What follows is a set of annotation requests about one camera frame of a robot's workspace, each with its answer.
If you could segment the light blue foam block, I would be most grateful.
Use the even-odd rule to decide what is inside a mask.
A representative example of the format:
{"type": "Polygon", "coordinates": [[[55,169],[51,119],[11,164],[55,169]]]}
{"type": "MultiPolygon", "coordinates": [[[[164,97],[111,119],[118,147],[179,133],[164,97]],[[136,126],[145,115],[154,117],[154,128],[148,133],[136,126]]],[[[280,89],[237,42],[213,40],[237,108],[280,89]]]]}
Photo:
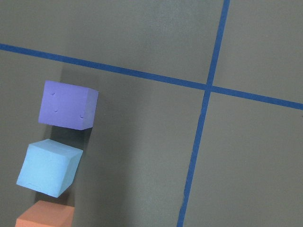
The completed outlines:
{"type": "Polygon", "coordinates": [[[82,153],[51,139],[31,143],[17,185],[58,198],[73,183],[82,153]]]}

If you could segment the purple foam block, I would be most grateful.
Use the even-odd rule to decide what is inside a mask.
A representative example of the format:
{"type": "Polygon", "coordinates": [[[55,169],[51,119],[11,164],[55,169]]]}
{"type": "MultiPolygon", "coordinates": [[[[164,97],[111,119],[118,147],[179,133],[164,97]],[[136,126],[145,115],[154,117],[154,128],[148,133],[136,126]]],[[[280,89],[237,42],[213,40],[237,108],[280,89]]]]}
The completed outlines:
{"type": "Polygon", "coordinates": [[[93,127],[98,91],[47,80],[38,122],[75,130],[93,127]]]}

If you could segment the orange foam block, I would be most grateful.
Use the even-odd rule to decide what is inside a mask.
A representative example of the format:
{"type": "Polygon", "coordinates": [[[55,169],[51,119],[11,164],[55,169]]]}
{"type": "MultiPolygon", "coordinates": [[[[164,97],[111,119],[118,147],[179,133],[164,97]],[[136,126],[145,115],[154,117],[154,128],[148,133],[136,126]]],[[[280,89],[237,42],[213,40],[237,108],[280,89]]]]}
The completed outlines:
{"type": "Polygon", "coordinates": [[[75,208],[38,201],[16,220],[16,227],[71,227],[75,208]]]}

